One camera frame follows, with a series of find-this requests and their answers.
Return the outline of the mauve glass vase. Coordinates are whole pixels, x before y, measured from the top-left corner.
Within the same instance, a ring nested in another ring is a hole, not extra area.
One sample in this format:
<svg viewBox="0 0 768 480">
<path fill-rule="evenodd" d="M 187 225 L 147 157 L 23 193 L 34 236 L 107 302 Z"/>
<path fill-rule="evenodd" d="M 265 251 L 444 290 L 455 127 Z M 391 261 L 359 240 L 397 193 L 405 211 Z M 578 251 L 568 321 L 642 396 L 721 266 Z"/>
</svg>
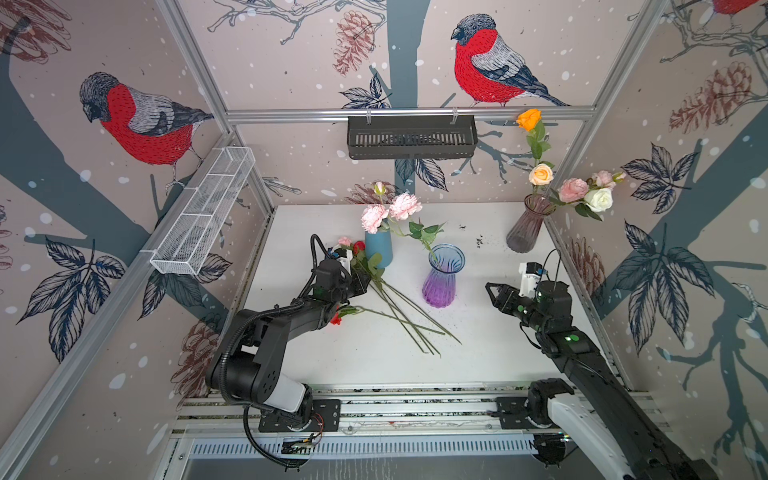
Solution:
<svg viewBox="0 0 768 480">
<path fill-rule="evenodd" d="M 530 252 L 537 242 L 544 220 L 554 211 L 555 205 L 546 196 L 526 196 L 524 212 L 506 236 L 507 246 L 517 253 Z"/>
</svg>

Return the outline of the blue purple glass vase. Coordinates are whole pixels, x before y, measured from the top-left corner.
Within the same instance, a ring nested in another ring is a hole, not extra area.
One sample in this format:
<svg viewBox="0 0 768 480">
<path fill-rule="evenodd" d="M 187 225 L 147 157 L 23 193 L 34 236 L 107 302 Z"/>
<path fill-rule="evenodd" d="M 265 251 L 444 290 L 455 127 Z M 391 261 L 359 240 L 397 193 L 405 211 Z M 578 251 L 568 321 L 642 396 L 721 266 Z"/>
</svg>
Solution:
<svg viewBox="0 0 768 480">
<path fill-rule="evenodd" d="M 463 251 L 452 244 L 438 244 L 428 255 L 431 271 L 423 287 L 424 300 L 434 308 L 449 306 L 456 296 L 456 275 L 465 266 Z"/>
</svg>

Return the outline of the pink carnation stem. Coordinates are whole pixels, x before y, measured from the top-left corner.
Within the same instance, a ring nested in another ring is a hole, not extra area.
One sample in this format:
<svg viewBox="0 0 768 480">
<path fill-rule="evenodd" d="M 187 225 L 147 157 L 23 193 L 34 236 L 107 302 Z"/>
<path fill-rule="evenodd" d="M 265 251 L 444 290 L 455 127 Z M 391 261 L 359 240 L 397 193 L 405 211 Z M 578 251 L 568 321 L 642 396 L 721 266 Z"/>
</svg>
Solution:
<svg viewBox="0 0 768 480">
<path fill-rule="evenodd" d="M 558 192 L 558 200 L 564 204 L 578 203 L 589 190 L 601 188 L 611 188 L 613 190 L 625 178 L 626 174 L 624 172 L 610 172 L 607 170 L 593 173 L 586 180 L 570 178 L 562 184 Z"/>
</svg>

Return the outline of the white rose stem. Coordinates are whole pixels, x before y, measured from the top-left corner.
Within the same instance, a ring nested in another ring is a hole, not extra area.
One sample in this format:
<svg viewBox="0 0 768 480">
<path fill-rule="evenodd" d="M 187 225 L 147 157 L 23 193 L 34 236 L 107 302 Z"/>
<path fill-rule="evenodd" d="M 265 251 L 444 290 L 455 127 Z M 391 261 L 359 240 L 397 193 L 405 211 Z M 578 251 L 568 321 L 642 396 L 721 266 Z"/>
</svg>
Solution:
<svg viewBox="0 0 768 480">
<path fill-rule="evenodd" d="M 613 206 L 613 194 L 611 188 L 589 190 L 584 198 L 575 206 L 575 212 L 585 218 L 601 221 L 600 214 Z"/>
</svg>

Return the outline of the orange rose stem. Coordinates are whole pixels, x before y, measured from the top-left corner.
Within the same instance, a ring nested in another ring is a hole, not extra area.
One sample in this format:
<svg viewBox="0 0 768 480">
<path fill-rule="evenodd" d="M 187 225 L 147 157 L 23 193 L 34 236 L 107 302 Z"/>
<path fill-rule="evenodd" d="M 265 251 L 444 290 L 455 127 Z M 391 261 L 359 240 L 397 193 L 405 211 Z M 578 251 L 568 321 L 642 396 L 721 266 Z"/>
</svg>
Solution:
<svg viewBox="0 0 768 480">
<path fill-rule="evenodd" d="M 547 130 L 542 121 L 542 112 L 532 108 L 521 113 L 517 117 L 517 125 L 526 131 L 526 141 L 534 160 L 528 180 L 533 187 L 533 192 L 537 193 L 543 187 L 549 186 L 554 179 L 553 165 L 542 160 L 543 154 L 551 148 Z"/>
</svg>

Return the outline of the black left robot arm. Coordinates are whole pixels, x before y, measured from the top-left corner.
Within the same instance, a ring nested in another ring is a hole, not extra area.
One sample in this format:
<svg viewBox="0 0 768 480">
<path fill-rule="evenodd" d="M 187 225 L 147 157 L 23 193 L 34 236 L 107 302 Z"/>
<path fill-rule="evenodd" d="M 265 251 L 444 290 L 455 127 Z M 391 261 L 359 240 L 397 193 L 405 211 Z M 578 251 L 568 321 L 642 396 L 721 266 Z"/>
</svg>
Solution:
<svg viewBox="0 0 768 480">
<path fill-rule="evenodd" d="M 237 312 L 206 371 L 206 385 L 229 405 L 275 414 L 293 429 L 307 426 L 314 416 L 313 394 L 308 385 L 281 373 L 287 344 L 325 328 L 351 298 L 367 292 L 369 283 L 369 275 L 324 259 L 289 305 Z"/>
</svg>

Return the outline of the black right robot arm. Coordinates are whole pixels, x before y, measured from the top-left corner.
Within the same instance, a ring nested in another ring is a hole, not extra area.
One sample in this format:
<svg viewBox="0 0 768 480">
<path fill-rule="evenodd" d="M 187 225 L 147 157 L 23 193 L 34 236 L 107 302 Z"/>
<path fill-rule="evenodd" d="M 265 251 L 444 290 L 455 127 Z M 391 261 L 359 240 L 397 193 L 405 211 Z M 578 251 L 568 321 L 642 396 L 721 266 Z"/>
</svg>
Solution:
<svg viewBox="0 0 768 480">
<path fill-rule="evenodd" d="M 532 383 L 526 409 L 533 424 L 556 425 L 606 479 L 716 478 L 706 461 L 690 458 L 651 421 L 574 326 L 566 283 L 542 280 L 530 296 L 507 284 L 485 289 L 495 309 L 534 332 L 534 345 L 563 375 Z"/>
</svg>

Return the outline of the teal ceramic vase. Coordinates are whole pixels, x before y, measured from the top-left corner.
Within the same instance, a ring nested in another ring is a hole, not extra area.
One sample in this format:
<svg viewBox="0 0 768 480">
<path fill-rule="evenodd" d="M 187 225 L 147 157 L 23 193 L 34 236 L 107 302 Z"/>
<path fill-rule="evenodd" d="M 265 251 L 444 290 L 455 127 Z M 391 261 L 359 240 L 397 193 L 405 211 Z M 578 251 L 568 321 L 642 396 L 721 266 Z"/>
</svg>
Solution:
<svg viewBox="0 0 768 480">
<path fill-rule="evenodd" d="M 388 267 L 393 260 L 392 235 L 390 231 L 378 231 L 375 234 L 365 233 L 365 253 L 368 259 L 380 256 L 378 268 Z"/>
</svg>

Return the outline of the small red rose stem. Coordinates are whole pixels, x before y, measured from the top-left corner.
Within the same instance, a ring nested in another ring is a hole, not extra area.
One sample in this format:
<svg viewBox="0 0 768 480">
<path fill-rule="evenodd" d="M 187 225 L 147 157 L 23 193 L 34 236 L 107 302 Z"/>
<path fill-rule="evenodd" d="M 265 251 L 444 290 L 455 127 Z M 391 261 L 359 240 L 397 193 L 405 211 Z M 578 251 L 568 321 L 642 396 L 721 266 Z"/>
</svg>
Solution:
<svg viewBox="0 0 768 480">
<path fill-rule="evenodd" d="M 378 301 L 382 303 L 381 308 L 369 307 L 363 306 L 359 301 L 352 301 L 349 299 L 348 305 L 360 306 L 383 312 L 400 317 L 415 324 L 423 325 L 444 332 L 444 335 L 438 335 L 436 333 L 417 330 L 410 326 L 403 326 L 399 322 L 389 319 L 396 322 L 403 328 L 411 341 L 423 354 L 441 356 L 441 352 L 438 350 L 437 346 L 432 340 L 433 337 L 447 337 L 448 339 L 460 343 L 459 339 L 446 327 L 441 325 L 434 318 L 434 316 L 427 311 L 425 307 L 419 305 L 416 301 L 412 300 L 401 290 L 395 288 L 390 282 L 385 280 L 385 268 L 377 267 L 377 264 L 380 262 L 380 256 L 376 255 L 372 259 L 368 259 L 366 257 L 365 244 L 363 241 L 352 242 L 347 238 L 343 238 L 342 243 L 339 245 L 347 246 L 352 250 L 354 255 L 354 259 L 351 261 L 352 270 L 365 270 L 370 275 L 371 282 L 368 286 L 367 293 L 371 293 Z"/>
</svg>

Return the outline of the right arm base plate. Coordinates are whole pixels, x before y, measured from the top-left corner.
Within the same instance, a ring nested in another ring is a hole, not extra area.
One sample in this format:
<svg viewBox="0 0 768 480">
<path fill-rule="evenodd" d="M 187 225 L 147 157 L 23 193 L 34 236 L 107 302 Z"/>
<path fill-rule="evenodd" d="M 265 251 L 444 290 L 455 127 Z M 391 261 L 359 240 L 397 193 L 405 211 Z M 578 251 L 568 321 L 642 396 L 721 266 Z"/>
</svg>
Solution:
<svg viewBox="0 0 768 480">
<path fill-rule="evenodd" d="M 549 399 L 545 397 L 497 397 L 497 417 L 504 430 L 553 429 L 558 425 L 548 413 Z"/>
</svg>

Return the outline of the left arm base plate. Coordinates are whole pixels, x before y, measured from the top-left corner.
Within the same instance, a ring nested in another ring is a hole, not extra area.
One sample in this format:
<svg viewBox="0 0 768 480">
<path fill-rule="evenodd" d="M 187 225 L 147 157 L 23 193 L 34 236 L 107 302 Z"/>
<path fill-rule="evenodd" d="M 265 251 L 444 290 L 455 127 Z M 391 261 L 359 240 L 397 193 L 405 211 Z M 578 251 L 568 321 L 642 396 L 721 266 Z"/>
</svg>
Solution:
<svg viewBox="0 0 768 480">
<path fill-rule="evenodd" d="M 304 402 L 296 412 L 262 410 L 257 430 L 259 433 L 337 432 L 340 416 L 340 400 L 315 399 Z"/>
</svg>

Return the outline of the aluminium rail base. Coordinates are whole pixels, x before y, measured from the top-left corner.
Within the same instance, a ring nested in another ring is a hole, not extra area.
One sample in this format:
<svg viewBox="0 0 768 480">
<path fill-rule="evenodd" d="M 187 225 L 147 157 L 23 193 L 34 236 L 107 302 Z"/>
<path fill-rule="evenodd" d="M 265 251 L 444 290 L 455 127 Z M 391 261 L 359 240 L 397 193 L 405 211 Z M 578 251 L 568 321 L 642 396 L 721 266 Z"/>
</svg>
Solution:
<svg viewBox="0 0 768 480">
<path fill-rule="evenodd" d="M 434 390 L 320 390 L 341 401 L 337 432 L 259 433 L 261 414 L 244 421 L 218 395 L 184 402 L 171 437 L 193 459 L 255 458 L 256 445 L 276 457 L 310 460 L 420 455 L 536 454 L 548 440 L 566 446 L 559 428 L 504 430 L 497 397 L 527 397 L 513 387 Z"/>
</svg>

